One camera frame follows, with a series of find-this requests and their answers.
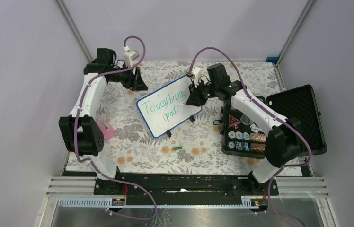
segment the metal floor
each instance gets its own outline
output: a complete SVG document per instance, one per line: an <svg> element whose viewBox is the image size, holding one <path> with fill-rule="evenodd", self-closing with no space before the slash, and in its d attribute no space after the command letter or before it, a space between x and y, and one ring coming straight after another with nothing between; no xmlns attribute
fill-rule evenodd
<svg viewBox="0 0 354 227"><path fill-rule="evenodd" d="M299 217L308 227L322 227L318 206L313 199L273 199L278 211ZM123 209L123 214L150 217L152 209ZM116 215L103 208L57 207L52 227L286 227L277 215L243 215L248 209L159 209L155 219L137 221ZM293 224L298 222L286 217Z"/></svg>

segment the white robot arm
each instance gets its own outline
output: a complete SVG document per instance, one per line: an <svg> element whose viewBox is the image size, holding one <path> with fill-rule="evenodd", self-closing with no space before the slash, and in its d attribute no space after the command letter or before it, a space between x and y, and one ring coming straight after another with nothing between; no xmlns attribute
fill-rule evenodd
<svg viewBox="0 0 354 227"><path fill-rule="evenodd" d="M97 58L84 69L84 83L74 108L69 116L59 119L59 126L66 148L69 151L74 151L74 123L77 111L80 111L77 127L78 153L90 162L94 162L97 168L112 178L116 175L117 166L101 150L104 142L112 137L111 134L114 135L114 131L101 117L103 109L99 106L99 99L108 82L122 83L125 88L132 91L148 90L148 87L141 78L139 67L93 79L103 72L119 71L132 67L133 60L139 57L139 54L135 50L130 50L127 46L124 48L124 60L118 60L117 62L113 50L97 50Z"/></svg>
<svg viewBox="0 0 354 227"><path fill-rule="evenodd" d="M301 140L281 122L286 122L297 131L302 131L301 122L270 109L263 103L255 104L258 100L248 89L244 91L240 81L231 82L222 64L207 68L209 78L207 83L200 80L204 75L194 67L190 73L192 84L187 105L204 105L208 98L218 97L220 100L231 99L231 106L241 111L253 120L265 132L265 159L250 173L259 184L268 181L287 161L297 157L305 146Z"/></svg>

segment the gray wall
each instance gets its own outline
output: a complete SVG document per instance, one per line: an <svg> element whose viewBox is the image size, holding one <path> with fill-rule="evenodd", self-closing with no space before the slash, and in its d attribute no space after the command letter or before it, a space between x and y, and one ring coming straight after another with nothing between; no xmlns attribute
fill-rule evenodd
<svg viewBox="0 0 354 227"><path fill-rule="evenodd" d="M192 60L214 46L237 61L278 56L307 0L65 0L92 52L138 35L145 60ZM139 46L131 41L130 47ZM199 60L223 60L206 51Z"/></svg>
<svg viewBox="0 0 354 227"><path fill-rule="evenodd" d="M311 84L328 151L314 157L341 226L354 226L354 0L318 0L284 56L289 88Z"/></svg>
<svg viewBox="0 0 354 227"><path fill-rule="evenodd" d="M52 0L0 1L0 226L31 227L86 64Z"/></svg>

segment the open black case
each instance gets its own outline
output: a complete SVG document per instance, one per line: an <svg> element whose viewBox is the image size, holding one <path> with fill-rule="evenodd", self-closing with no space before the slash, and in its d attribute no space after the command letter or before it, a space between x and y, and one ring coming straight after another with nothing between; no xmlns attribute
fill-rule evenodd
<svg viewBox="0 0 354 227"><path fill-rule="evenodd" d="M320 112L311 85L294 88L268 96L265 100L258 97L271 109L286 116L296 117L302 123L302 135L309 143L313 155L327 151L325 138L320 123ZM266 135L241 111L231 107L226 101L223 113L223 152L253 158L264 158Z"/></svg>

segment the floral tablecloth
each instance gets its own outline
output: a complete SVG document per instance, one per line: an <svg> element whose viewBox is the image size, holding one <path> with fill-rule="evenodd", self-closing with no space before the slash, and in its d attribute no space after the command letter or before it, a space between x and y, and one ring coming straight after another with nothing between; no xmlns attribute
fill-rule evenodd
<svg viewBox="0 0 354 227"><path fill-rule="evenodd" d="M197 62L195 65L206 72L206 68L217 62ZM169 139L163 135L153 138L147 128L136 102L183 76L189 62L151 61L143 62L142 78L148 91L132 92L118 83L109 83L102 95L101 115L115 130L115 137L105 143L102 152L111 158L122 172L171 173L206 175L247 175L262 160L228 156L222 150L221 127L214 120L222 117L223 102L209 99L203 110L174 128ZM233 66L224 63L231 81L238 80ZM244 82L256 96L268 96L280 92L276 74L271 63L236 63ZM70 152L67 171L94 171L89 163L78 163ZM300 168L291 167L280 173L285 176L302 176Z"/></svg>

